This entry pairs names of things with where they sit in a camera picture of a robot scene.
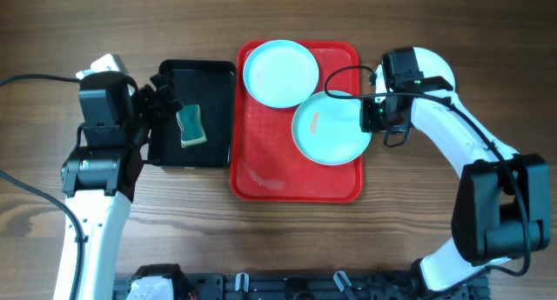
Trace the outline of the green yellow sponge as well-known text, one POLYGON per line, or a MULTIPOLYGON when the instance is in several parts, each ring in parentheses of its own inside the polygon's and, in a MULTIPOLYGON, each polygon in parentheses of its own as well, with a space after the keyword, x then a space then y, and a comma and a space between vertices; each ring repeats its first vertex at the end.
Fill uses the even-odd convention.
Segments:
POLYGON ((183 148, 207 141, 198 104, 185 105, 176 113, 176 119, 180 128, 180 143, 183 148))

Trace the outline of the white plate with stain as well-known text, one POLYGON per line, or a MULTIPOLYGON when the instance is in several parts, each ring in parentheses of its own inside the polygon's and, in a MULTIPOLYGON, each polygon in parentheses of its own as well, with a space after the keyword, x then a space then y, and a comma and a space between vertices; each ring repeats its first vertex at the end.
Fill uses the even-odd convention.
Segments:
MULTIPOLYGON (((443 77, 456 89, 457 84, 453 71, 443 57, 429 49, 421 47, 413 47, 413 49, 417 59, 417 66, 423 72, 424 77, 443 77)), ((386 70, 382 64, 378 66, 375 74, 375 93, 387 92, 385 82, 386 70)))

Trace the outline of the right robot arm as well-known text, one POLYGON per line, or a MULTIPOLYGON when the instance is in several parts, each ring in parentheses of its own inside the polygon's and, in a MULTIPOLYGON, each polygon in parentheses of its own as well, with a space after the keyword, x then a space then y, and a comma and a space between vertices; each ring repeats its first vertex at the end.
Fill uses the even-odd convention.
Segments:
POLYGON ((453 293, 490 271, 524 276, 550 242, 549 167, 491 135, 456 92, 394 91, 362 97, 364 130, 423 132, 460 178, 451 238, 416 260, 403 283, 412 298, 453 293))

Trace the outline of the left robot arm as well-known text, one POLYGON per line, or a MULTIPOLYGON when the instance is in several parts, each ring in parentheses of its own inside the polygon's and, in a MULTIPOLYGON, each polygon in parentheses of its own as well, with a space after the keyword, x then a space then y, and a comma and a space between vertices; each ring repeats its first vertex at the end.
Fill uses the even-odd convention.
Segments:
POLYGON ((182 108, 169 77, 157 74, 137 87, 120 71, 79 81, 84 116, 78 144, 61 170, 65 206, 64 244, 56 299, 109 299, 117 254, 130 215, 150 131, 182 108))

